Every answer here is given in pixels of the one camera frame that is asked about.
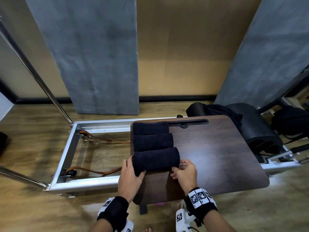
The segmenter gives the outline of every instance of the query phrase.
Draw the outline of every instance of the towel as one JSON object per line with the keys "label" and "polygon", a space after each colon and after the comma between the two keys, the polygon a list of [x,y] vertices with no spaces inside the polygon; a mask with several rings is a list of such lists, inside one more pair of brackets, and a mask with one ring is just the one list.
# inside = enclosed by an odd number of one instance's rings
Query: towel
{"label": "towel", "polygon": [[171,133],[167,133],[134,136],[133,146],[135,152],[170,148],[174,146],[173,135]]}
{"label": "towel", "polygon": [[176,147],[155,151],[134,152],[132,159],[135,175],[142,171],[170,171],[179,167],[180,156]]}
{"label": "towel", "polygon": [[169,133],[170,129],[166,121],[155,122],[155,123],[133,123],[133,135],[152,135],[152,134],[165,134]]}

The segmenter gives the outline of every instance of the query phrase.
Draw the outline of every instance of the wristband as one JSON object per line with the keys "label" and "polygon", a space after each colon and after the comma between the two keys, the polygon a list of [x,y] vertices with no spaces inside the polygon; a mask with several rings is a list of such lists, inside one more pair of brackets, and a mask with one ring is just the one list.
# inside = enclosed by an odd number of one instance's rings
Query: wristband
{"label": "wristband", "polygon": [[187,210],[203,222],[204,217],[211,210],[216,210],[217,205],[213,198],[202,188],[196,187],[184,199]]}
{"label": "wristband", "polygon": [[121,196],[116,196],[109,198],[103,205],[103,207],[98,212],[99,219],[107,220],[113,227],[113,231],[123,231],[126,227],[126,231],[131,231],[133,229],[133,223],[127,221],[127,210],[129,203],[127,200]]}

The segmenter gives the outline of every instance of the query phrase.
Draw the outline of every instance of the leather strap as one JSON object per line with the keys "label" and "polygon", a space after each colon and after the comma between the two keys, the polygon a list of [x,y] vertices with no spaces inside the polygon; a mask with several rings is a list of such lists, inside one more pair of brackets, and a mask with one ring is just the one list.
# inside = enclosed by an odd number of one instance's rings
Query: leather strap
{"label": "leather strap", "polygon": [[114,143],[130,144],[130,141],[114,141],[112,139],[97,138],[96,136],[92,135],[91,133],[85,130],[81,130],[79,134],[83,135],[83,139],[91,141],[91,142],[102,142],[106,144],[114,144]]}
{"label": "leather strap", "polygon": [[105,171],[105,172],[98,172],[98,171],[93,171],[93,170],[90,170],[90,169],[86,169],[86,168],[82,168],[82,167],[78,167],[78,166],[73,166],[73,167],[70,167],[66,170],[66,174],[71,171],[71,170],[76,170],[76,169],[79,169],[79,170],[83,170],[83,171],[87,171],[87,172],[92,172],[92,173],[97,173],[97,174],[102,174],[102,175],[108,175],[108,174],[111,174],[111,173],[114,173],[114,172],[118,172],[121,170],[122,167],[120,168],[116,168],[116,169],[112,169],[112,170],[109,170],[109,171]]}

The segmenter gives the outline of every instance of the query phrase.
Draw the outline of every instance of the brown tabletop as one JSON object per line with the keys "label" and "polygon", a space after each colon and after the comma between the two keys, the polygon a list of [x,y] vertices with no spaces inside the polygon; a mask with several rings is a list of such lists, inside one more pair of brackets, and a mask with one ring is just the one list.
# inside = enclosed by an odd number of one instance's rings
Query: brown tabletop
{"label": "brown tabletop", "polygon": [[[232,120],[224,115],[185,117],[135,122],[158,122],[206,118],[208,124],[169,127],[181,159],[195,164],[198,186],[210,195],[264,188],[269,179]],[[131,155],[133,134],[131,126]],[[170,172],[147,173],[133,199],[137,205],[184,199],[185,195]]]}

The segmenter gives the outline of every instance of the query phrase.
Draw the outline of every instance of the wooden floor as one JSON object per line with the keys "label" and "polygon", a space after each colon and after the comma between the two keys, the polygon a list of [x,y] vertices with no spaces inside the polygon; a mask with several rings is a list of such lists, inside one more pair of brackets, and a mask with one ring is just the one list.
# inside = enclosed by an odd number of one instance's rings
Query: wooden floor
{"label": "wooden floor", "polygon": [[[77,115],[72,105],[63,105],[74,120],[102,120],[185,115],[192,102],[141,103],[139,116]],[[49,183],[69,136],[70,127],[53,105],[15,105],[0,122],[0,131],[11,143],[0,165]],[[114,134],[125,140],[124,134]],[[301,140],[294,146],[305,144]],[[108,170],[129,156],[129,148],[80,142],[74,164]],[[102,203],[114,192],[79,193],[67,199],[0,177],[0,231],[87,231]],[[237,231],[309,231],[309,165],[270,178],[264,189],[214,196],[219,211]],[[133,231],[152,226],[155,232],[175,231],[177,202],[149,205],[139,215],[131,203]]]}

